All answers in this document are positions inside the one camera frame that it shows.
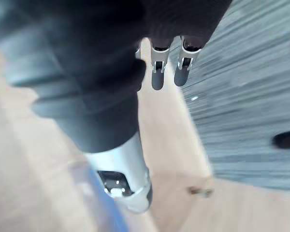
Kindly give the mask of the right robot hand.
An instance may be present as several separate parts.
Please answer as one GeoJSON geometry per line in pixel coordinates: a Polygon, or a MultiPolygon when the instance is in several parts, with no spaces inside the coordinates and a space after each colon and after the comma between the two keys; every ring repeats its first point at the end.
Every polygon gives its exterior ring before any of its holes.
{"type": "Polygon", "coordinates": [[[135,213],[152,202],[139,133],[138,97],[153,48],[152,86],[163,85],[174,37],[182,60],[206,45],[229,0],[0,0],[6,79],[36,92],[34,112],[50,118],[86,156],[104,191],[135,213]]]}

